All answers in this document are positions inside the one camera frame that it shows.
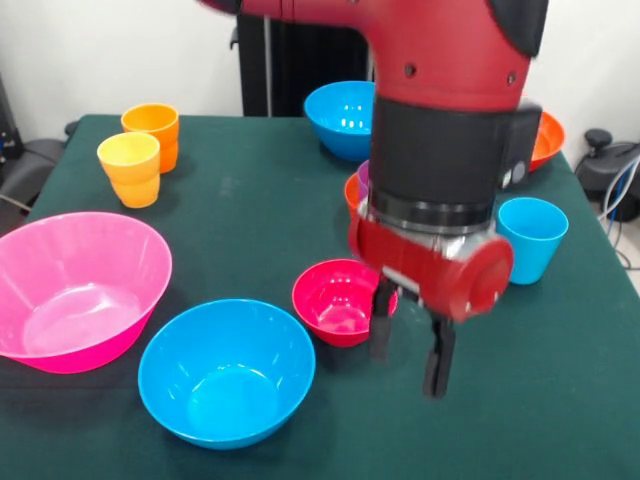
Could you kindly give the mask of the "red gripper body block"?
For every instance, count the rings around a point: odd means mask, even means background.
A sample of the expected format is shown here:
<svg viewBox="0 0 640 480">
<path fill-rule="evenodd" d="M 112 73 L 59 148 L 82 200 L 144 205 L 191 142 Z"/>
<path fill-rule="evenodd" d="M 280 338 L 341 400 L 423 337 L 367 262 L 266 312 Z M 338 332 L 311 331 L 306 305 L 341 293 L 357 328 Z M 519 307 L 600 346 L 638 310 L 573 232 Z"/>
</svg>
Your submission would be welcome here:
<svg viewBox="0 0 640 480">
<path fill-rule="evenodd" d="M 514 264 L 497 233 L 463 236 L 401 231 L 357 214 L 352 251 L 367 265 L 418 295 L 424 306 L 456 322 L 489 312 L 506 290 Z"/>
</svg>

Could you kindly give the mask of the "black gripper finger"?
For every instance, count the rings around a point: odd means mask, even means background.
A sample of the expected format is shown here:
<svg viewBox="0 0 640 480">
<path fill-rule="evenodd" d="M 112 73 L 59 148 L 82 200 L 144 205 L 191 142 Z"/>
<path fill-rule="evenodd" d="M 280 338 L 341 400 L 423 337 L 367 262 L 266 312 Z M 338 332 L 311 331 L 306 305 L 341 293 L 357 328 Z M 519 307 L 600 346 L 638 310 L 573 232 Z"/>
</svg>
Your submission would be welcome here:
<svg viewBox="0 0 640 480">
<path fill-rule="evenodd" d="M 431 321 L 434 344 L 427 357 L 422 391 L 428 398 L 442 399 L 447 392 L 456 332 L 446 316 L 432 313 Z"/>
<path fill-rule="evenodd" d="M 368 350 L 371 358 L 385 362 L 391 338 L 391 300 L 397 285 L 386 277 L 380 277 L 372 299 L 372 312 L 369 327 Z"/>
</svg>

